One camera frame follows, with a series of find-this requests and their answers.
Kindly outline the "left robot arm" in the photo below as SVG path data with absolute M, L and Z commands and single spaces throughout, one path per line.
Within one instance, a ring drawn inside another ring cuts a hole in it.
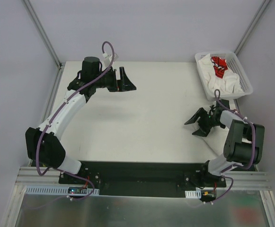
M 86 178 L 83 164 L 70 158 L 60 140 L 75 114 L 90 100 L 99 88 L 109 92 L 126 92 L 136 90 L 129 80 L 124 67 L 119 68 L 120 79 L 112 64 L 117 55 L 103 54 L 104 61 L 97 57 L 85 57 L 82 68 L 67 87 L 67 91 L 55 111 L 37 128 L 28 128 L 25 133 L 27 155 L 36 164 L 59 169 L 70 173 L 69 178 L 76 184 Z

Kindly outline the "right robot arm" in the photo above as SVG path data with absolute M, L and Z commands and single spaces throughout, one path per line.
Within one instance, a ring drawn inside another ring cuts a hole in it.
M 231 110 L 229 101 L 217 100 L 210 106 L 210 111 L 199 108 L 196 113 L 185 122 L 185 125 L 197 123 L 198 129 L 192 134 L 205 138 L 214 127 L 228 128 L 223 153 L 213 160 L 202 164 L 198 180 L 203 186 L 210 186 L 222 178 L 222 174 L 237 167 L 249 169 L 262 158 L 265 127 L 251 123 L 239 112 Z

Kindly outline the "cream white t shirt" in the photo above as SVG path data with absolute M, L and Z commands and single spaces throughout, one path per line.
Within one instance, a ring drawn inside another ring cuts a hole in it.
M 223 153 L 225 141 L 228 136 L 229 129 L 221 127 L 213 127 L 206 137 L 201 139 L 208 145 L 212 152 L 219 156 Z

